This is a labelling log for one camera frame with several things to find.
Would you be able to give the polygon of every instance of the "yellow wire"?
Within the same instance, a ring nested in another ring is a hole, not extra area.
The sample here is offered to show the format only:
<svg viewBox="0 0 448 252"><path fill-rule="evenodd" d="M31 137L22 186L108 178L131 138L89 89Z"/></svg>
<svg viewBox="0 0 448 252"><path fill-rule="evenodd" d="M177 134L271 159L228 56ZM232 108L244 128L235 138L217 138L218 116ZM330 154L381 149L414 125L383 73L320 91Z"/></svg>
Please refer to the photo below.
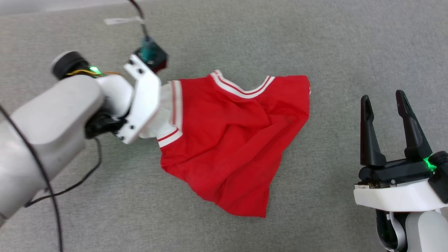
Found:
<svg viewBox="0 0 448 252"><path fill-rule="evenodd" d="M71 72L71 73L69 73L69 74L67 74L67 75L74 75L74 74L78 74L79 72L84 72L84 73L88 73L88 74L91 74L91 75L98 75L98 74L95 73L95 72L88 71L88 70L84 70L84 69L78 69L78 70L75 70L75 71L73 71L73 72Z"/></svg>
<svg viewBox="0 0 448 252"><path fill-rule="evenodd" d="M84 69L78 69L78 70L75 70L75 71L73 71L73 72L71 72L71 73L68 73L67 75L76 75L76 74L78 74L78 73L80 73L80 72L88 73L88 74L93 75L93 76L96 76L96 77L98 77L98 76L103 76L103 75L105 75L105 74L117 74L117 75L122 76L122 75L121 75L120 73L118 73L118 72L105 72L105 73L103 73L103 74L98 74L98 73L95 73L95 72L92 72L92 71L89 71L89 70L84 70Z"/></svg>
<svg viewBox="0 0 448 252"><path fill-rule="evenodd" d="M117 74L117 75L121 75L120 73L117 72L105 72L104 74Z"/></svg>

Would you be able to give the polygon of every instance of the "white stripe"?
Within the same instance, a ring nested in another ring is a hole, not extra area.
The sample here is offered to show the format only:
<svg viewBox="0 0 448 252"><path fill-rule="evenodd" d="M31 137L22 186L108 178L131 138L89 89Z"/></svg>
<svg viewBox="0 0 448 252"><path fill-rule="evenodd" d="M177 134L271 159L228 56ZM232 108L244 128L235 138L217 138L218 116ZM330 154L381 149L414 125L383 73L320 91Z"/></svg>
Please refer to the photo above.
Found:
<svg viewBox="0 0 448 252"><path fill-rule="evenodd" d="M176 114L174 115L176 118L176 126L179 130L182 131L182 86L180 81L174 81L174 89L176 90L175 104L173 106L176 107Z"/></svg>
<svg viewBox="0 0 448 252"><path fill-rule="evenodd" d="M157 112L158 116L163 116L159 123L159 127L156 129L157 139L161 139L166 137L167 135L172 134L177 130L177 127L172 123L173 119L173 96L176 91L174 88L174 83L169 81L166 85L162 86L161 94L160 94L160 108Z"/></svg>
<svg viewBox="0 0 448 252"><path fill-rule="evenodd" d="M260 94L262 94L266 90L266 88L272 83L272 81L275 79L275 77L268 76L264 80L263 84L261 84L258 88L255 88L255 89L253 89L251 91L244 91L238 85L236 85L235 83L233 83L233 82L227 80L226 78L222 77L221 72L219 70L215 71L215 73L212 73L211 76L213 77L213 80L216 82L216 84L220 88L224 89L225 91L227 91L229 93L232 93L234 95L237 95L237 96L239 96L241 98L246 98L246 99L254 98L254 97L257 97ZM221 77L225 82L228 82L228 83L226 84L226 83L222 82L219 77Z"/></svg>
<svg viewBox="0 0 448 252"><path fill-rule="evenodd" d="M171 83L169 83L170 87L172 87L171 90L171 115L169 118L169 122L171 124L165 126L165 128L163 129L163 134L157 136L157 139L161 139L166 137L167 135L172 134L173 132L175 132L177 129L178 132L176 132L175 134L173 134L172 136L163 139L162 141L159 141L159 146L163 147L166 146L176 140L178 140L182 135L182 118L183 118L183 111L182 111L182 86L181 86L181 82L180 81L172 81ZM175 118L176 123L173 125L172 123L172 118Z"/></svg>
<svg viewBox="0 0 448 252"><path fill-rule="evenodd" d="M178 132L174 133L172 136L163 139L162 141L159 141L159 146L162 148L163 146L166 146L176 140L178 140L182 136L182 131L179 130Z"/></svg>

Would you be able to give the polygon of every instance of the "black cable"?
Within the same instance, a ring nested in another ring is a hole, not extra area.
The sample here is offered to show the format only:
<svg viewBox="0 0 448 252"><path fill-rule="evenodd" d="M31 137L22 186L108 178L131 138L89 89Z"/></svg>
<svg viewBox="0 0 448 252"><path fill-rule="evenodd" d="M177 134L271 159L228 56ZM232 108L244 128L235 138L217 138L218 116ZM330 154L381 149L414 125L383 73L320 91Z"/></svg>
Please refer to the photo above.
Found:
<svg viewBox="0 0 448 252"><path fill-rule="evenodd" d="M11 126L14 128L14 130L17 132L17 134L22 139L22 141L25 143L26 147L30 151L34 160L36 161L36 164L42 174L43 179L45 180L45 183L47 184L48 190L50 191L50 197L52 198L52 201L53 201L53 208L55 210L56 225L57 225L58 240L59 240L59 251L63 252L64 244L62 241L62 225L61 225L61 221L60 221L59 207L57 205L56 197L54 196L54 191L50 184L50 180L48 179L47 172L45 172L45 169L43 168L42 162L40 161L36 150L33 148L33 146L30 144L30 142L26 139L26 137L22 134L22 132L17 127L17 125L12 121L11 117L8 115L8 113L6 112L6 110L3 108L3 106L1 104L0 104L0 112L3 114L5 119L11 124Z"/></svg>
<svg viewBox="0 0 448 252"><path fill-rule="evenodd" d="M145 35L145 39L149 41L148 29L146 28L145 23L143 23L143 20L145 20L145 14L143 13L142 8L140 8L135 0L129 0L129 2L131 2L131 4L137 9L140 18L142 19L142 23L140 25L142 26L143 34Z"/></svg>
<svg viewBox="0 0 448 252"><path fill-rule="evenodd" d="M95 141L96 141L96 147L97 147L97 150L98 150L98 163L95 165L95 167L93 167L78 183L76 183L76 184L74 184L74 185L72 185L72 186L70 186L69 188L67 188L67 189L65 189L65 190L63 190L63 191L60 191L60 192L58 192L58 193L56 193L56 194L54 194L54 196L59 196L59 195L62 195L62 194L64 194L64 193L66 193L66 192L68 192L68 191L71 191L72 189L75 189L75 188L77 188L78 186L80 186L82 183L84 183L84 181L86 181L88 178L89 178L89 176L90 175L92 175L92 173L94 173L95 171L96 171L96 169L98 169L98 167L100 167L100 165L101 165L101 163L103 162L103 155L102 155L102 152L101 152L101 143L100 143L100 141L98 140L98 138L93 138ZM32 200L32 201L30 201L30 202L28 202L28 203L26 203L25 204L25 207L27 208L27 207L30 207L30 206L32 206L32 205L34 205L34 204L36 204L36 203L38 203L39 201L41 201L41 200L44 200L44 199L47 199L47 198L50 198L51 196L50 195L46 195L46 196L43 196L43 197L40 197L40 198L37 198L37 199L35 199L35 200Z"/></svg>

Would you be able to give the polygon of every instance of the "red shirt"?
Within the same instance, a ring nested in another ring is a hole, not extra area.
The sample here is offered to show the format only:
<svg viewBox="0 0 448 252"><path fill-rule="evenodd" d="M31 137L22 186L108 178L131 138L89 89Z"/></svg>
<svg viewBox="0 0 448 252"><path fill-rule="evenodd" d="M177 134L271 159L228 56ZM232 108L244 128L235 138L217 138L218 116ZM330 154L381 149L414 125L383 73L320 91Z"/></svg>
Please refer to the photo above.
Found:
<svg viewBox="0 0 448 252"><path fill-rule="evenodd" d="M265 217L282 152L309 117L308 78L268 76L244 91L217 70L168 85L162 168L231 214Z"/></svg>

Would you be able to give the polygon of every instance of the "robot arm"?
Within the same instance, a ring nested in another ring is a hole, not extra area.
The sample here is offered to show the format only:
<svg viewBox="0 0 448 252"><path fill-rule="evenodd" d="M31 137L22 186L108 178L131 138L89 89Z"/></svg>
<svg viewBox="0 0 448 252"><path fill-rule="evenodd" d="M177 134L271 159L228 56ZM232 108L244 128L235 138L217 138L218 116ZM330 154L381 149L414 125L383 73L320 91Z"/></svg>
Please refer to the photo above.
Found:
<svg viewBox="0 0 448 252"><path fill-rule="evenodd" d="M166 54L161 62L166 64ZM116 74L99 78L67 75L89 67L77 52L57 57L53 73L60 81L11 114L34 146L50 180L84 148L86 138L112 132L123 143L132 143L157 112L160 79L138 56L131 55L125 65L136 79L135 88ZM46 183L26 145L8 122L0 123L0 139L2 226Z"/></svg>
<svg viewBox="0 0 448 252"><path fill-rule="evenodd" d="M432 150L403 91L397 90L398 113L406 136L405 159L386 161L373 128L368 96L361 99L361 168L353 191L356 204L374 208L376 228L390 252L446 251L448 155Z"/></svg>

